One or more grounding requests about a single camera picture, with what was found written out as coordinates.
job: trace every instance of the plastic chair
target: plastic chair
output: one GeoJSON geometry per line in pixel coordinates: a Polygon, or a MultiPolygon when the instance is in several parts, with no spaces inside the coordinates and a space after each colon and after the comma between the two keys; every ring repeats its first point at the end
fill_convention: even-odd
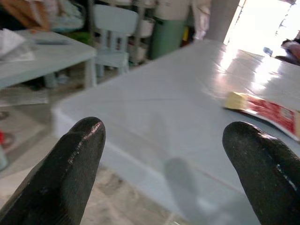
{"type": "Polygon", "coordinates": [[[101,44],[95,59],[98,75],[103,76],[104,66],[118,68],[119,74],[128,72],[128,35],[135,31],[138,14],[127,9],[95,5],[94,18],[95,26],[101,34],[101,44]]]}

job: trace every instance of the white paper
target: white paper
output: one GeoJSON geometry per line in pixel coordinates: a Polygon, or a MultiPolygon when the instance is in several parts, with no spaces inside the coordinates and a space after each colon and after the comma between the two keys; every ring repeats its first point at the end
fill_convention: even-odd
{"type": "Polygon", "coordinates": [[[15,62],[34,59],[34,54],[24,37],[8,29],[0,30],[0,61],[15,62]]]}

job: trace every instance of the tiled floor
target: tiled floor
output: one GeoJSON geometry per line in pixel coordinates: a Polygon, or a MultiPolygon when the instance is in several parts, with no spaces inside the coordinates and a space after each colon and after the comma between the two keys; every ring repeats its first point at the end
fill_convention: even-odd
{"type": "MultiPolygon", "coordinates": [[[[68,84],[49,91],[50,104],[22,105],[13,108],[17,113],[33,118],[45,127],[46,132],[33,146],[24,146],[25,152],[6,170],[0,172],[0,207],[13,194],[31,168],[45,157],[57,142],[57,138],[51,134],[50,108],[59,99],[83,89],[83,66],[77,65],[71,71],[71,81],[68,84]]],[[[106,71],[105,78],[100,82],[114,76],[115,72],[106,71]]],[[[186,225],[187,223],[145,197],[110,169],[100,166],[81,224],[186,225]]]]}

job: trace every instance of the table surface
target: table surface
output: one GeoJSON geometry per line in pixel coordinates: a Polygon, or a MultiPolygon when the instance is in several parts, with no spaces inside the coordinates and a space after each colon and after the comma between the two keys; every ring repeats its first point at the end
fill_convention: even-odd
{"type": "Polygon", "coordinates": [[[17,33],[28,40],[36,59],[0,63],[0,88],[65,69],[96,56],[96,50],[91,46],[57,33],[38,32],[30,34],[28,30],[17,31],[17,33]],[[69,44],[36,45],[35,39],[67,40],[69,44]]]}
{"type": "Polygon", "coordinates": [[[62,100],[55,132],[103,120],[101,161],[153,200],[209,225],[259,224],[222,146],[224,128],[246,121],[299,144],[273,126],[222,108],[230,91],[300,109],[300,67],[204,40],[62,100]]]}

